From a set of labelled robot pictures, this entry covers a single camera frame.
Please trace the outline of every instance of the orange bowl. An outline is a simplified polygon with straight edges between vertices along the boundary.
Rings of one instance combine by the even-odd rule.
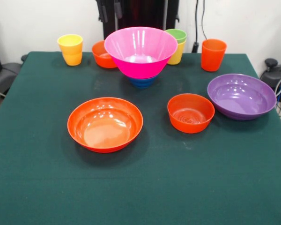
[[[214,116],[214,106],[201,95],[180,94],[170,99],[168,112],[174,128],[194,134],[208,126]]]
[[[100,97],[78,106],[69,116],[67,129],[81,146],[100,153],[118,151],[140,133],[143,117],[132,103]]]
[[[104,41],[99,41],[92,47],[96,63],[104,68],[116,68],[117,65],[104,48]]]

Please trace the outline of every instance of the pink bowl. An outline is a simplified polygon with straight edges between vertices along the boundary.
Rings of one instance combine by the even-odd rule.
[[[177,50],[177,40],[151,27],[129,27],[111,33],[104,47],[119,70],[128,77],[147,79],[158,75]]]

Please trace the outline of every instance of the cup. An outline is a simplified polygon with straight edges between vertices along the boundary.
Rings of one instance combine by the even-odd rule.
[[[184,42],[178,44],[178,48],[177,48],[176,52],[172,55],[172,57],[170,57],[168,64],[176,65],[176,64],[180,63],[185,43],[186,43],[186,40]]]
[[[82,60],[83,39],[77,34],[66,34],[57,40],[64,60],[69,66],[77,66]]]
[[[168,29],[165,32],[171,34],[172,36],[174,36],[174,38],[176,38],[178,44],[183,43],[186,41],[187,38],[187,34],[185,31],[183,30],[179,30],[179,29]]]
[[[208,72],[217,71],[222,63],[227,45],[217,39],[207,39],[202,44],[201,67]]]

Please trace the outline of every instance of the plastic bowl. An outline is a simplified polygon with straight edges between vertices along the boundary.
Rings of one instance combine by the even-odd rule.
[[[207,88],[214,106],[235,120],[252,120],[276,105],[274,91],[263,81],[242,74],[225,74],[213,79]]]
[[[174,128],[194,134],[208,126],[214,116],[214,106],[201,95],[186,93],[170,99],[168,112]]]
[[[106,51],[128,77],[147,79],[158,75],[177,50],[177,40],[151,27],[130,27],[111,33]]]
[[[71,113],[67,129],[81,146],[95,152],[118,151],[140,133],[143,117],[132,103],[115,97],[87,101]]]
[[[104,41],[95,43],[92,47],[92,53],[94,55],[96,63],[104,68],[116,68],[117,65],[113,61],[112,57],[107,53],[104,48]]]
[[[135,78],[131,78],[131,77],[129,77],[128,79],[130,80],[131,84],[134,87],[137,87],[140,89],[145,89],[145,88],[151,86],[157,77],[158,77],[158,75],[151,77],[151,78],[147,78],[147,79],[135,79]]]

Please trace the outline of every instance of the purple bowl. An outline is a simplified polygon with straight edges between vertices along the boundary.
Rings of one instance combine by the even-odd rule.
[[[224,74],[207,87],[215,108],[234,120],[252,120],[276,105],[274,91],[263,81],[242,74]]]

